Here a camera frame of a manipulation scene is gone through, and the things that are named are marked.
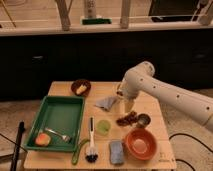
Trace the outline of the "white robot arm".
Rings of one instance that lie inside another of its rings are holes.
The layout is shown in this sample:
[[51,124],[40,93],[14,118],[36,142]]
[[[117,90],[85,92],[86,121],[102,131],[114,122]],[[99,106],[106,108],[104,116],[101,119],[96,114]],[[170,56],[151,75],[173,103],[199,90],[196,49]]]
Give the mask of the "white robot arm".
[[188,114],[213,133],[213,98],[167,84],[154,78],[152,63],[143,61],[124,74],[119,90],[127,101],[134,101],[140,91],[164,101]]

